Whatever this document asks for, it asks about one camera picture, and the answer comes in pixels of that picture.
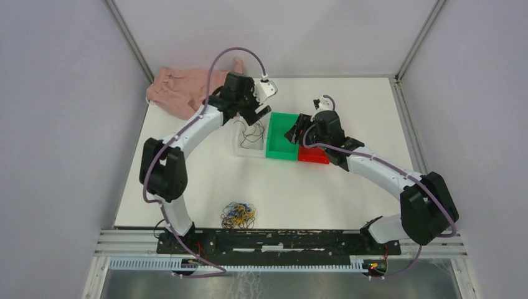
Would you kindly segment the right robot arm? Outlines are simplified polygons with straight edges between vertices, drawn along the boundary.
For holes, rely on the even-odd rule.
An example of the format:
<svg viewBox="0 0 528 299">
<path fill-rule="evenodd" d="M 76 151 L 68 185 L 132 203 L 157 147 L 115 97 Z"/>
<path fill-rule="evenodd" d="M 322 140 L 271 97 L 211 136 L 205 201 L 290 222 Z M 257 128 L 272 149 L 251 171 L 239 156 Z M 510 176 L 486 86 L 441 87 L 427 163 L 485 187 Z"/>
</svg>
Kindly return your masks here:
<svg viewBox="0 0 528 299">
<path fill-rule="evenodd" d="M 443 177 L 402 169 L 375 154 L 363 142 L 346 136 L 335 111 L 300 114 L 284 134 L 292 144 L 319 148 L 329 162 L 378 185 L 400 204 L 399 213 L 369 221 L 359 238 L 361 249 L 376 254 L 385 243 L 411 239 L 427 245 L 457 233 L 458 211 Z"/>
</svg>

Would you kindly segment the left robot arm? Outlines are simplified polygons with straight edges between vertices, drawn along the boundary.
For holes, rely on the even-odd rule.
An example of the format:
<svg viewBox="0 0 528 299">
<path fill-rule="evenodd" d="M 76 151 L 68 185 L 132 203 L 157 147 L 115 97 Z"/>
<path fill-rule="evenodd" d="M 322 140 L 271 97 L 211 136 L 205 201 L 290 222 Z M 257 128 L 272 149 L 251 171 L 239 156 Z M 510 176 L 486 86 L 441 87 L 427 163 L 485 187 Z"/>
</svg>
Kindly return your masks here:
<svg viewBox="0 0 528 299">
<path fill-rule="evenodd" d="M 188 184 L 186 160 L 211 133 L 240 116 L 248 125 L 271 112 L 265 101 L 278 88 L 267 77 L 254 80 L 230 72 L 222 86 L 212 92 L 199 111 L 176 132 L 163 139 L 144 142 L 139 171 L 142 195 L 147 203 L 160 206 L 172 245 L 181 253 L 191 252 L 196 237 L 189 232 L 194 223 L 187 211 L 184 192 Z"/>
</svg>

